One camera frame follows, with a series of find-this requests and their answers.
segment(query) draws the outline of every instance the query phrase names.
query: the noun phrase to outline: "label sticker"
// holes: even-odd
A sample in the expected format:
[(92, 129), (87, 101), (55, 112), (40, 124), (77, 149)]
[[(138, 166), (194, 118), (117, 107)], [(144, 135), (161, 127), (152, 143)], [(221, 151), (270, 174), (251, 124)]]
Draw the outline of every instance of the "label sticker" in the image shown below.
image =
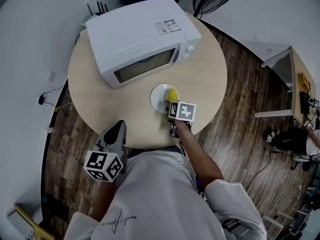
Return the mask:
[(161, 35), (165, 35), (174, 31), (181, 30), (174, 19), (162, 21), (154, 25)]
[(178, 24), (173, 19), (165, 21), (165, 24), (168, 26), (171, 32), (181, 30)]

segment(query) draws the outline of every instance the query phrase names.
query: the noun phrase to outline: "microwave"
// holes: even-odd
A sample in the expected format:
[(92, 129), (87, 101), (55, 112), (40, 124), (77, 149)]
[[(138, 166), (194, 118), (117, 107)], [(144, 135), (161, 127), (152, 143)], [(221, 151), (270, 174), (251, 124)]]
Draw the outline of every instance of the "microwave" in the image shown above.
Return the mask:
[(103, 78), (117, 89), (187, 60), (201, 35), (174, 0), (146, 0), (88, 20)]

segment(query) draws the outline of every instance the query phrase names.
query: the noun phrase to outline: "round table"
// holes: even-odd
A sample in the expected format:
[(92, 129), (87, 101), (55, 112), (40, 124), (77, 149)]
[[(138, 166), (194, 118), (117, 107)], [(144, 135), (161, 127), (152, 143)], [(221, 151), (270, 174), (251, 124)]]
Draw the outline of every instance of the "round table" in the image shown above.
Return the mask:
[(156, 112), (150, 94), (160, 84), (174, 86), (183, 102), (196, 104), (194, 134), (217, 113), (227, 86), (224, 54), (214, 35), (188, 15), (202, 36), (193, 54), (184, 62), (113, 89), (101, 76), (89, 37), (80, 37), (72, 52), (68, 84), (72, 102), (84, 122), (96, 133), (124, 120), (126, 146), (137, 149), (163, 148), (175, 144), (169, 138), (165, 114)]

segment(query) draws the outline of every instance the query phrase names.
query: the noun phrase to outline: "desk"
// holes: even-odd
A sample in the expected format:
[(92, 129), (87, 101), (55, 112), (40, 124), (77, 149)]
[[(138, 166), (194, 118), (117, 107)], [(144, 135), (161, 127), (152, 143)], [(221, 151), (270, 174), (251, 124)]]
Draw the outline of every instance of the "desk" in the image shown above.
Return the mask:
[(181, 101), (196, 104), (194, 134), (217, 113), (227, 87), (224, 54), (214, 35), (198, 19), (188, 15), (202, 36), (190, 58), (155, 72), (119, 89), (113, 89), (101, 76), (89, 37), (80, 37), (72, 52), (68, 84), (72, 102), (84, 122), (96, 133), (118, 120), (127, 126), (126, 146), (163, 148), (175, 144), (169, 138), (165, 115), (156, 112), (150, 94), (159, 84), (174, 86)]
[(17, 204), (14, 205), (16, 212), (34, 229), (34, 237), (36, 240), (55, 240), (55, 238), (36, 224)]
[(310, 82), (310, 93), (312, 98), (316, 97), (316, 84), (313, 80), (312, 76), (310, 75), (308, 69), (306, 68), (304, 62), (301, 60), (297, 52), (292, 48), (279, 53), (278, 55), (268, 59), (265, 63), (261, 64), (261, 67), (264, 68), (270, 64), (274, 64), (280, 59), (283, 59), (289, 55), (290, 58), (290, 66), (291, 66), (291, 73), (292, 73), (292, 103), (291, 109), (287, 110), (279, 110), (279, 111), (268, 111), (268, 112), (258, 112), (254, 113), (254, 117), (262, 118), (262, 117), (281, 117), (281, 116), (293, 116), (299, 124), (303, 125), (304, 115), (301, 113), (300, 110), (300, 92), (304, 92), (303, 87), (301, 84), (298, 83), (298, 74), (304, 73), (307, 77), (308, 81)]

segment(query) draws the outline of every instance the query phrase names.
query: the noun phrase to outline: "hand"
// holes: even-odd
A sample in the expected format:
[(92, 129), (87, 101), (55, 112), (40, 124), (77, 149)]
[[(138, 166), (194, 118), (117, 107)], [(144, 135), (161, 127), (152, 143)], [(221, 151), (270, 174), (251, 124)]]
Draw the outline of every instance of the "hand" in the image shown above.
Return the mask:
[(177, 127), (177, 129), (179, 131), (185, 131), (185, 130), (189, 130), (190, 131), (188, 125), (182, 120), (175, 119), (174, 120), (174, 125), (175, 125), (175, 127)]

